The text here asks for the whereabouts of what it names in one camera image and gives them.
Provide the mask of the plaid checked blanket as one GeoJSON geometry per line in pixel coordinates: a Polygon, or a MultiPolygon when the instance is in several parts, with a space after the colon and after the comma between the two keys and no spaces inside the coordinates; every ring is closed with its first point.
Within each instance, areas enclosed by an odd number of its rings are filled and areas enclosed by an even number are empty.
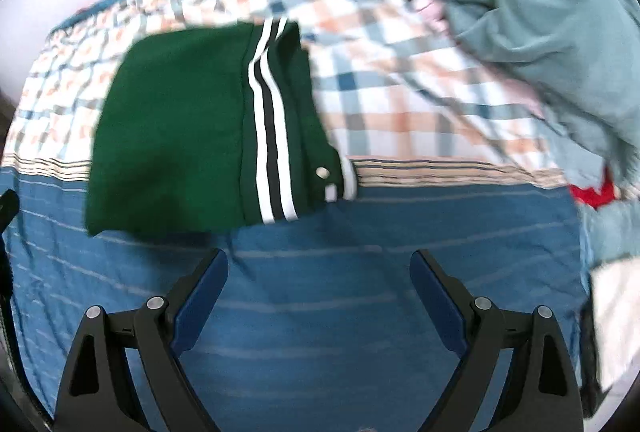
{"type": "Polygon", "coordinates": [[[47,36],[24,82],[1,163],[88,177],[117,67],[167,30],[284,16],[300,28],[329,140],[364,186],[565,184],[533,90],[501,78],[408,0],[105,0],[47,36]]]}

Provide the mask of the green varsity jacket cream sleeves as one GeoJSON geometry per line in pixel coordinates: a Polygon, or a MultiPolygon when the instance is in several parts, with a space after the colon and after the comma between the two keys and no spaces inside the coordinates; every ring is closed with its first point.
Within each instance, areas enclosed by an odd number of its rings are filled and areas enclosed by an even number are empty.
{"type": "Polygon", "coordinates": [[[90,235],[229,232],[357,189],[314,106],[298,25],[270,18],[130,48],[96,126],[85,221],[90,235]]]}

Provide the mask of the white fluffy folded towel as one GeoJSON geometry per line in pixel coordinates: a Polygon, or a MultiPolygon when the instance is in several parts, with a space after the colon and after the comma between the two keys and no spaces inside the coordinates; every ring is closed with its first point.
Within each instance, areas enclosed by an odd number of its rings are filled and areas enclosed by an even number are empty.
{"type": "Polygon", "coordinates": [[[639,258],[600,265],[591,272],[598,382],[606,391],[639,354],[639,258]]]}

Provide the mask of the teal velvet duvet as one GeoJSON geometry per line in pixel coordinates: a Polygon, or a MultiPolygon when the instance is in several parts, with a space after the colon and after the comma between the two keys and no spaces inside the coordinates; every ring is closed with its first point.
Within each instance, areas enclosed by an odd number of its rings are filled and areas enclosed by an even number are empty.
{"type": "Polygon", "coordinates": [[[544,100],[553,154],[578,186],[639,182],[637,0],[442,0],[454,39],[544,100]]]}

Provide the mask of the blue striped bed sheet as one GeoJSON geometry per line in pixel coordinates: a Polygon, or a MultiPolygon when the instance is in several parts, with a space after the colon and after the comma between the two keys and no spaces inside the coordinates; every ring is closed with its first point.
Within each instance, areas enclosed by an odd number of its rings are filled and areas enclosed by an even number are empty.
{"type": "Polygon", "coordinates": [[[139,241],[89,237],[81,183],[5,170],[1,185],[21,200],[4,235],[14,322],[48,409],[86,308],[140,307],[214,248],[228,281],[181,363],[226,431],[416,430],[457,364],[412,287],[418,249],[500,308],[548,305],[579,354],[587,293],[566,189],[363,189],[290,223],[139,241]]]}

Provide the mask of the teal folded pillow cover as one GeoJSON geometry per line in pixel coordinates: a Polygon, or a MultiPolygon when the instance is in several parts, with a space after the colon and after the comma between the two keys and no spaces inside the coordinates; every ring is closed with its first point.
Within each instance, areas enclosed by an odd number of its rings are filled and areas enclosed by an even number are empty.
{"type": "Polygon", "coordinates": [[[582,259],[590,271],[601,264],[639,256],[639,200],[579,207],[582,259]]]}

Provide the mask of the red cloth under duvet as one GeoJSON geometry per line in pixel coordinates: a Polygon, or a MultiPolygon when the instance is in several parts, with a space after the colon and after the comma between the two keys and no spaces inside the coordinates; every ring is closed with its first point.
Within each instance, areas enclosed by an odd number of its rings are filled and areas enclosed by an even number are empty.
{"type": "Polygon", "coordinates": [[[590,187],[589,189],[579,189],[575,185],[570,185],[570,193],[578,204],[589,206],[593,209],[611,204],[616,200],[616,187],[612,181],[608,168],[604,169],[603,182],[600,187],[590,187]]]}

